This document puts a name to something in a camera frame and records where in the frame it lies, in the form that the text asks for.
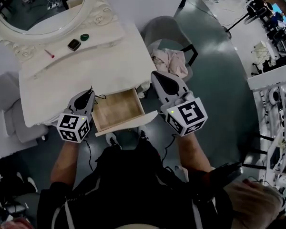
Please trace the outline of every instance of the wooden drawer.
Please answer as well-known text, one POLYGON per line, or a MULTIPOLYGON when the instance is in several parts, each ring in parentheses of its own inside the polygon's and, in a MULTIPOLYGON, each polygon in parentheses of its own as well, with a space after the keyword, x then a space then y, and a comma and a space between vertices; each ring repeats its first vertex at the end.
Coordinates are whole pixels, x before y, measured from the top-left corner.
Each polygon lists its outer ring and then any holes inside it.
POLYGON ((113 131, 135 128, 151 122, 158 114, 145 114, 136 89, 96 98, 92 118, 97 129, 96 136, 113 131))

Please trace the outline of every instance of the white chair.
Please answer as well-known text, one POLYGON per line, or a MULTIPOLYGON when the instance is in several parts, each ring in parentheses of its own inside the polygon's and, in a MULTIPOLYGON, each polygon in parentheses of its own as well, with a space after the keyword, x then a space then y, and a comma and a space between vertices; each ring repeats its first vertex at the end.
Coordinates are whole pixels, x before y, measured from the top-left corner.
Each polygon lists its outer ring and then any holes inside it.
POLYGON ((48 128, 45 125, 25 125, 21 106, 18 75, 6 72, 0 75, 0 110, 4 112, 4 121, 8 135, 16 133, 21 143, 27 143, 41 137, 45 140, 48 128))

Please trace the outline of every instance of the white vanity table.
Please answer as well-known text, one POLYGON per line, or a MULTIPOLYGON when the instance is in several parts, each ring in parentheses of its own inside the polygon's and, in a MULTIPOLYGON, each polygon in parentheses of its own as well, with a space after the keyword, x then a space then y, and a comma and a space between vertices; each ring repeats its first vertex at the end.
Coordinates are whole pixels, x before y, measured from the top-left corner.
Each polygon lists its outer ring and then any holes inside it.
MULTIPOLYGON (((0 41, 15 52, 21 64, 20 96, 28 127, 55 125, 70 99, 91 86, 96 95, 121 93, 149 82, 156 70, 136 26, 122 26, 107 0, 84 0, 28 31, 0 18, 0 41), (68 43, 73 38, 80 40, 84 33, 89 39, 71 51, 68 43)), ((130 101, 137 103, 139 113, 106 128, 96 124, 97 136, 144 125, 156 117, 157 111, 144 113, 135 90, 130 101)))

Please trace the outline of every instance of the red pen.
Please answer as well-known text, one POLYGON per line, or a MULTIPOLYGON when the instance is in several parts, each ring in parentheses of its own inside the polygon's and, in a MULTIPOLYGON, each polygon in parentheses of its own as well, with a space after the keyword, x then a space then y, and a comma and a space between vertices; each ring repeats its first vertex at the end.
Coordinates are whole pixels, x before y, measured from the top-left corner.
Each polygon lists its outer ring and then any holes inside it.
POLYGON ((54 58, 55 56, 52 54, 52 53, 50 53, 48 50, 46 50, 45 49, 45 52, 49 55, 49 56, 51 56, 51 58, 54 58))

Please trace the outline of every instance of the green object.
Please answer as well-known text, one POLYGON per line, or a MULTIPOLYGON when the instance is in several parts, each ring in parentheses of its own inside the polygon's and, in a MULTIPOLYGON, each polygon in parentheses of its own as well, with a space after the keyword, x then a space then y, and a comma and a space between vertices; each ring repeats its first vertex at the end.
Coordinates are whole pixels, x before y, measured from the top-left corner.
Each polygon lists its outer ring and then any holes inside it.
POLYGON ((83 35, 81 35, 81 41, 86 41, 86 40, 88 40, 89 39, 89 35, 88 34, 83 34, 83 35))

